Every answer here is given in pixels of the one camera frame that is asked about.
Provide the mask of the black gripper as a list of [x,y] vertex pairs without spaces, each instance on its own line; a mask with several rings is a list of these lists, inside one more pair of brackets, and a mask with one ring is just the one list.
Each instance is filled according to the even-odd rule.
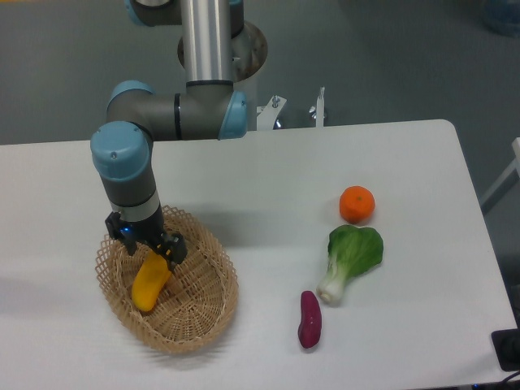
[[184,237],[179,233],[166,233],[161,207],[149,217],[128,222],[121,219],[119,212],[110,212],[105,219],[110,238],[124,246],[129,256],[137,251],[137,242],[152,246],[152,250],[162,257],[167,269],[173,272],[187,257],[188,250]]

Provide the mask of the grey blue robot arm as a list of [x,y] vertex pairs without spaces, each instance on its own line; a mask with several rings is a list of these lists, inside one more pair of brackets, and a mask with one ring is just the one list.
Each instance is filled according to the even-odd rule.
[[234,89],[232,39],[245,28],[241,1],[126,1],[142,26],[183,29],[186,90],[157,95],[128,80],[112,91],[106,122],[91,137],[93,165],[110,202],[110,238],[134,254],[148,246],[173,271],[187,256],[184,238],[164,229],[152,168],[156,141],[234,139],[246,134],[245,93]]

